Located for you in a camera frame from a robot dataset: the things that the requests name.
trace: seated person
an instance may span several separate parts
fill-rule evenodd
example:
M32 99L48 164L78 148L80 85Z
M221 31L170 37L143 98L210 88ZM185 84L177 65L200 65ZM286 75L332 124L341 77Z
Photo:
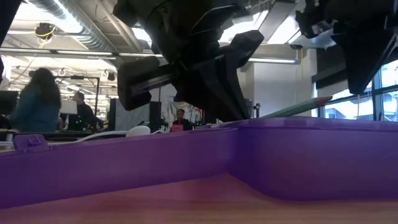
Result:
M191 122L189 122L189 120L187 120L187 119L184 119L184 114L185 114L185 110L178 109L177 110L177 120L175 120L173 122L173 124L182 124L184 131L192 130Z
M98 118L94 115L93 109L85 103L85 95L81 92L75 93L73 100L77 103L77 114L69 115L69 131L82 131L89 125L96 126Z
M60 108L61 93L52 72L40 68L21 91L9 120L20 132L55 132Z

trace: wooden surface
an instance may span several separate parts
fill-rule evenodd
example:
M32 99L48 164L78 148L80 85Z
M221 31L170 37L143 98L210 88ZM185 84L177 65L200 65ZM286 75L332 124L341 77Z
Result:
M0 210L0 223L397 224L398 202L287 203L225 174Z

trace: man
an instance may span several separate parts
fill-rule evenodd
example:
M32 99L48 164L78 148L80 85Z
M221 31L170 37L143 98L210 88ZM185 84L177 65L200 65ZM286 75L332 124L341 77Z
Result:
M94 126L97 122L97 117L94 115L93 109L85 103L85 95L81 92L75 93L73 100L77 104L77 114L69 115L69 131L82 131L88 125Z
M177 110L177 120L174 121L173 124L179 124L179 125L182 124L184 131L192 130L191 122L189 122L189 120L187 120L187 119L184 119L184 114L185 114L185 110L178 109Z

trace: purple plastic tray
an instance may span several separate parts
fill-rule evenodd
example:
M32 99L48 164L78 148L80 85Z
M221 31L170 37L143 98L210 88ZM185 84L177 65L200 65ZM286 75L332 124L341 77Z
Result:
M284 200L397 199L397 137L395 123L299 117L58 147L22 136L0 154L0 208L222 172Z

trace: woman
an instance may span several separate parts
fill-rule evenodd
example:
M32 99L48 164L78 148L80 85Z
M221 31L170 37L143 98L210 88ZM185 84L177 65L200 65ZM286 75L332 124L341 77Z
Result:
M20 132L54 132L57 130L60 108L61 93L54 76L49 70L40 68L21 91L10 122Z

